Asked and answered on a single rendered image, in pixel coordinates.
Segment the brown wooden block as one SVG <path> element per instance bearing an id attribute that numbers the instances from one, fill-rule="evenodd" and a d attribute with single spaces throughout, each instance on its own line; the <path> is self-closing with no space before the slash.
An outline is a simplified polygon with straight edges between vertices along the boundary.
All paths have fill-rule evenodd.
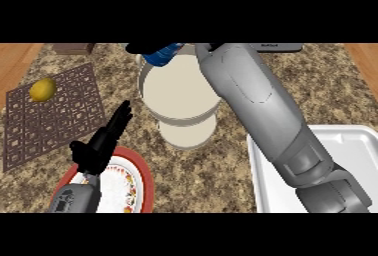
<path id="1" fill-rule="evenodd" d="M 93 43 L 56 43 L 53 50 L 61 55 L 87 55 L 92 53 Z"/>

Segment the brown patterned placemat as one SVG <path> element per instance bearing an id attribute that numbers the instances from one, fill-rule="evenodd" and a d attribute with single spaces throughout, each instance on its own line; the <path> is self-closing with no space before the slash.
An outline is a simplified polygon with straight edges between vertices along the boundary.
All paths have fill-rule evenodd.
<path id="1" fill-rule="evenodd" d="M 70 144 L 106 123 L 93 65 L 86 63 L 52 78 L 58 90 L 46 102 L 31 100 L 31 84 L 6 93 L 5 171 Z"/>

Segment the red rimmed patterned plate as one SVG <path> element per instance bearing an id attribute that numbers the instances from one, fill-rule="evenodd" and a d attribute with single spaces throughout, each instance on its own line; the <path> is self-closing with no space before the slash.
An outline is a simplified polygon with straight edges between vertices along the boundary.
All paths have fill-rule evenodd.
<path id="1" fill-rule="evenodd" d="M 87 184 L 74 164 L 53 192 L 71 183 Z M 95 213 L 151 213 L 154 208 L 154 180 L 142 156 L 129 148 L 117 147 L 101 176 L 101 201 Z"/>

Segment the grey appliance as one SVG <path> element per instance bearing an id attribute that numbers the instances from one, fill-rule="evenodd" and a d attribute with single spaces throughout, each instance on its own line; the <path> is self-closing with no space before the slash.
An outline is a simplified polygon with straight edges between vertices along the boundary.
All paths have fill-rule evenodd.
<path id="1" fill-rule="evenodd" d="M 303 49 L 301 43 L 251 43 L 259 53 L 293 53 Z"/>

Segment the yellow lemon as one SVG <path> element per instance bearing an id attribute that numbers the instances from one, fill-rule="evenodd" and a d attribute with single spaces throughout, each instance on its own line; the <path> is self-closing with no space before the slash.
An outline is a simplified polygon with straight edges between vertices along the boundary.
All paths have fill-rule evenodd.
<path id="1" fill-rule="evenodd" d="M 30 97 L 34 102 L 47 101 L 56 93 L 56 82 L 52 78 L 39 80 L 30 89 Z"/>

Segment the white tray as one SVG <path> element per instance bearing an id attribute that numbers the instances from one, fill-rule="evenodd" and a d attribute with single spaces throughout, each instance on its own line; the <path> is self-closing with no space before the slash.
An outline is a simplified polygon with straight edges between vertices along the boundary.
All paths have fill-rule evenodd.
<path id="1" fill-rule="evenodd" d="M 310 129 L 337 164 L 356 177 L 378 213 L 378 132 L 363 125 L 312 125 Z M 259 146 L 247 136 L 259 213 L 306 213 L 294 189 L 285 184 Z"/>

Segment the blue can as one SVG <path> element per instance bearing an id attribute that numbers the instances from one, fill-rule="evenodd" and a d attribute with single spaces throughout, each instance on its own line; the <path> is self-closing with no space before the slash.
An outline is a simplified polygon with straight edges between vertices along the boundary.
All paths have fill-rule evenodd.
<path id="1" fill-rule="evenodd" d="M 160 49 L 155 53 L 143 54 L 145 61 L 154 66 L 158 66 L 158 67 L 166 66 L 183 46 L 185 46 L 183 43 L 171 43 L 168 46 Z"/>

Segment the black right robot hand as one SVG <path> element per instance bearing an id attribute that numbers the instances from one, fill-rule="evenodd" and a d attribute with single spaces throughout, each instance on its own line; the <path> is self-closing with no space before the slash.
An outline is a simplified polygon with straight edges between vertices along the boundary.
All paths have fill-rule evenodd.
<path id="1" fill-rule="evenodd" d="M 129 43 L 126 46 L 126 51 L 133 54 L 152 54 L 171 43 Z M 223 43 L 200 43 L 195 45 L 195 51 L 202 54 L 211 54 Z"/>

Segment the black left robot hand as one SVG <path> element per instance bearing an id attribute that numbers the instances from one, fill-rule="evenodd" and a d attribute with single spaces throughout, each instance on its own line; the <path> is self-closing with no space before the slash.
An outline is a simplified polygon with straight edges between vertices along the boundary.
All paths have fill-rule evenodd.
<path id="1" fill-rule="evenodd" d="M 70 143 L 78 172 L 99 175 L 105 171 L 132 117 L 130 101 L 126 100 L 118 106 L 108 124 L 98 129 L 90 141 Z"/>

